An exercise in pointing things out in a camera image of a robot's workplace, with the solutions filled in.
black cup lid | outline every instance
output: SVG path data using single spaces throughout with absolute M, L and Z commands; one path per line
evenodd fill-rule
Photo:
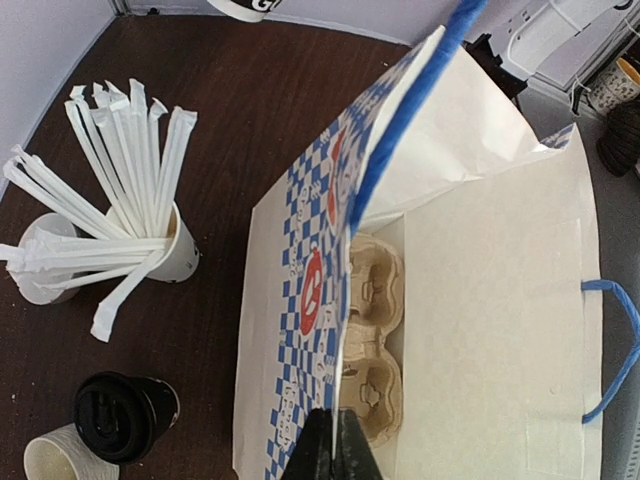
M 126 464 L 149 451 L 155 438 L 153 412 L 140 395 L 127 377 L 114 373 L 91 377 L 80 387 L 74 423 L 80 438 L 98 457 Z

disposable cup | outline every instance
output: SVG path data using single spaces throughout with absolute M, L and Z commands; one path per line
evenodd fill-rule
M 103 372 L 76 394 L 73 421 L 87 447 L 103 460 L 141 460 L 180 416 L 180 401 L 166 382 Z
M 31 225 L 27 227 L 22 234 L 22 238 L 18 243 L 19 247 L 24 247 L 28 240 L 35 237 L 36 228 L 40 227 L 57 235 L 65 237 L 77 237 L 76 228 L 73 224 L 62 215 L 57 213 L 46 213 L 37 218 Z M 74 277 L 72 273 L 64 273 L 60 275 L 51 275 L 47 272 L 42 273 L 15 273 L 9 272 L 13 280 L 18 285 L 20 294 L 30 303 L 34 305 L 49 305 L 52 303 L 61 303 L 72 298 L 78 293 L 78 288 L 69 290 L 49 289 L 46 287 L 38 287 L 37 284 L 45 285 L 47 283 L 59 283 L 71 280 Z
M 606 116 L 616 106 L 640 95 L 640 74 L 624 58 L 609 65 L 589 85 L 587 100 L 593 109 Z
M 120 225 L 112 209 L 109 209 L 106 216 L 110 222 Z M 175 203 L 169 220 L 167 237 L 172 239 L 171 245 L 147 278 L 167 283 L 184 282 L 198 268 L 200 252 Z
M 73 424 L 31 440 L 24 471 L 27 480 L 117 480 L 120 475 L 120 467 L 91 453 Z
M 209 0 L 209 3 L 230 17 L 256 23 L 276 8 L 282 0 Z

paper cup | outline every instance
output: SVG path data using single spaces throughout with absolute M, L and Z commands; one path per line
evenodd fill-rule
M 640 74 L 624 58 L 609 65 L 590 85 L 587 100 L 601 115 L 640 95 Z
M 230 17 L 243 22 L 262 20 L 282 0 L 209 0 L 209 3 Z
M 107 219 L 115 225 L 122 226 L 118 217 L 109 209 Z M 182 221 L 178 206 L 173 204 L 173 212 L 169 220 L 167 237 L 172 238 L 167 253 L 158 261 L 158 265 L 147 278 L 167 283 L 184 282 L 194 274 L 200 263 L 200 252 L 191 232 Z
M 27 227 L 22 234 L 19 247 L 24 247 L 27 240 L 31 240 L 36 233 L 36 227 L 40 227 L 57 235 L 65 237 L 77 237 L 77 232 L 73 224 L 62 215 L 57 213 L 47 213 L 37 218 L 31 225 Z M 74 274 L 67 273 L 63 275 L 49 275 L 48 273 L 13 273 L 9 272 L 13 280 L 18 285 L 20 294 L 30 303 L 34 305 L 49 305 L 51 303 L 60 303 L 69 300 L 76 293 L 78 288 L 70 290 L 54 290 L 49 288 L 40 288 L 36 283 L 58 283 L 71 280 Z
M 24 471 L 27 480 L 117 480 L 120 475 L 120 467 L 91 453 L 73 424 L 31 440 Z

paper bag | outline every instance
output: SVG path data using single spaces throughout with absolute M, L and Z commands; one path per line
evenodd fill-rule
M 337 406 L 360 226 L 406 268 L 405 419 L 374 452 L 385 476 L 599 478 L 601 422 L 581 424 L 601 360 L 600 297 L 580 292 L 599 276 L 584 150 L 574 127 L 539 143 L 458 47 L 478 3 L 364 92 L 254 208 L 241 479 L 281 478 L 309 412 Z

blue rope handle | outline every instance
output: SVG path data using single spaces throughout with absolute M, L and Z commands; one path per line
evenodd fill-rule
M 631 301 L 631 298 L 624 291 L 624 289 L 617 284 L 616 282 L 612 282 L 611 280 L 591 280 L 589 282 L 584 282 L 582 284 L 582 290 L 587 291 L 611 291 L 614 293 L 618 301 L 622 304 L 625 312 L 631 320 L 631 326 L 633 327 L 633 333 L 636 337 L 636 343 L 631 348 L 629 355 L 627 355 L 622 368 L 618 372 L 616 378 L 611 382 L 611 385 L 607 389 L 607 393 L 604 394 L 602 400 L 596 408 L 587 413 L 582 417 L 582 423 L 589 423 L 598 415 L 600 415 L 605 408 L 609 406 L 611 401 L 615 398 L 620 387 L 624 383 L 627 375 L 631 371 L 631 368 L 636 364 L 638 358 L 640 358 L 640 314 L 638 313 L 638 309 Z
M 358 231 L 364 212 L 373 196 L 373 190 L 382 178 L 402 135 L 458 51 L 464 36 L 484 10 L 487 2 L 488 0 L 462 0 L 460 2 L 449 18 L 447 30 L 433 55 L 405 93 L 398 109 L 369 157 L 367 170 L 349 217 L 352 236 Z

